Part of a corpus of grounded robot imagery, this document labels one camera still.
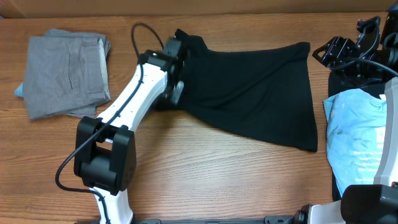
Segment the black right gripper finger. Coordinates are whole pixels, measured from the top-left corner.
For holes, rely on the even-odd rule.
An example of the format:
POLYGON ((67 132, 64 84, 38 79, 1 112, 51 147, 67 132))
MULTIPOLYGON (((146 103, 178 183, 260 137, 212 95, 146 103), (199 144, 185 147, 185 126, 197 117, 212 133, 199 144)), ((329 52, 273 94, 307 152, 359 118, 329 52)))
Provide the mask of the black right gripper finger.
POLYGON ((325 67, 336 66, 342 62, 343 58, 357 57, 358 48, 351 39, 334 37, 314 50, 312 56, 325 67))
POLYGON ((374 50, 379 45, 379 26, 381 18, 375 16, 366 21, 359 20, 357 22, 357 31, 359 36, 357 38, 357 47, 359 50, 374 50))

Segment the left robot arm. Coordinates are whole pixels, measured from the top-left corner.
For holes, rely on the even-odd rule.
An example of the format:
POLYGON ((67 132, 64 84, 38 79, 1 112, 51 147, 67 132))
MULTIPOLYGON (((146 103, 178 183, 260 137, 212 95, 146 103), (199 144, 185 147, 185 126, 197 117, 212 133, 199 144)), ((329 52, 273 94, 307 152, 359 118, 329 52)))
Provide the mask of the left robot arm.
POLYGON ((78 124, 74 173, 95 195, 100 223, 132 223, 127 188, 136 171, 135 132, 157 103, 176 104, 187 50, 171 38, 160 52, 147 50, 125 89, 97 118, 78 124))

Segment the light blue printed t-shirt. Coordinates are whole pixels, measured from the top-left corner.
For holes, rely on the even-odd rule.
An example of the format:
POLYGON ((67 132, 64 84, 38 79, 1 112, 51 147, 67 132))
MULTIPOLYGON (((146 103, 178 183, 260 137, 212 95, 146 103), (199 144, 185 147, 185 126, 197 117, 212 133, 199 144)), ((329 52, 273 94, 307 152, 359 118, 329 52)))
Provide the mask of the light blue printed t-shirt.
POLYGON ((343 195, 350 185, 370 185, 380 165, 386 129, 386 97, 352 89, 323 101, 326 156, 343 195))

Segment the folded grey trousers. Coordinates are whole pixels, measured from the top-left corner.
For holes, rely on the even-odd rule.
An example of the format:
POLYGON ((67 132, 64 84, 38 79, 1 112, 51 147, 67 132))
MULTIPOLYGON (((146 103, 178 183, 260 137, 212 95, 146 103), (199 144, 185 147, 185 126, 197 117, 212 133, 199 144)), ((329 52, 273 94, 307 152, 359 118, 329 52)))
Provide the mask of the folded grey trousers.
POLYGON ((29 39, 23 99, 30 119, 95 117, 111 100, 104 34, 50 29, 29 39))

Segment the black garment under pile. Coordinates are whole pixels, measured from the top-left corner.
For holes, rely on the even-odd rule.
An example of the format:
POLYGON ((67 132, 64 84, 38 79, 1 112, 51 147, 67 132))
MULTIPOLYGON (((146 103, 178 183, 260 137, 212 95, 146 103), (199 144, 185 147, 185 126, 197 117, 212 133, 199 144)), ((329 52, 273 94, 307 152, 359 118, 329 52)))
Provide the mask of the black garment under pile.
POLYGON ((342 91, 350 89, 361 89, 375 98, 384 93, 385 83, 370 82, 365 84, 355 84, 351 81, 343 80, 335 72, 330 72, 328 78, 328 96, 331 97, 342 91))

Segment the black t-shirt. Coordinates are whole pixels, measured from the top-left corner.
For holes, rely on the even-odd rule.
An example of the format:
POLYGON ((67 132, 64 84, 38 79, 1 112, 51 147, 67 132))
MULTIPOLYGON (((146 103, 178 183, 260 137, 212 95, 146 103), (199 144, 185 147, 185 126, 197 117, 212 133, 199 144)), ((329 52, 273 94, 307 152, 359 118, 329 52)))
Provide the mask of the black t-shirt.
POLYGON ((216 52, 202 37, 178 29, 187 48, 177 103, 211 126, 260 141, 317 152, 318 135, 307 59, 310 43, 251 52, 216 52))

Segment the light blue folded cloth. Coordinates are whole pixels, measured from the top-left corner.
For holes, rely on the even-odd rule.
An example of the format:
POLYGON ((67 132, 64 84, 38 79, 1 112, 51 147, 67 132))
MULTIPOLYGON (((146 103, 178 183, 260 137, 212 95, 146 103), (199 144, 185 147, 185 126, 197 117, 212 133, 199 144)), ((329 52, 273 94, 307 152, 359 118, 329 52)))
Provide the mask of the light blue folded cloth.
POLYGON ((14 94, 17 97, 23 97, 23 83, 21 83, 15 90, 14 90, 14 94))

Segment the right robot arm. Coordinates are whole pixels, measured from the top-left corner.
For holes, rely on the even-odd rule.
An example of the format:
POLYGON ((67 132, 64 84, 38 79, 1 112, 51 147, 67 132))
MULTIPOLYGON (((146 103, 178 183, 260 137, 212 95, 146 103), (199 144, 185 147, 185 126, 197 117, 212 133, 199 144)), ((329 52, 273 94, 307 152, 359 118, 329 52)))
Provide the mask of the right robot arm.
POLYGON ((356 40, 334 37, 313 52, 330 70, 323 106, 333 201, 266 223, 397 222, 397 7, 356 28, 356 40))

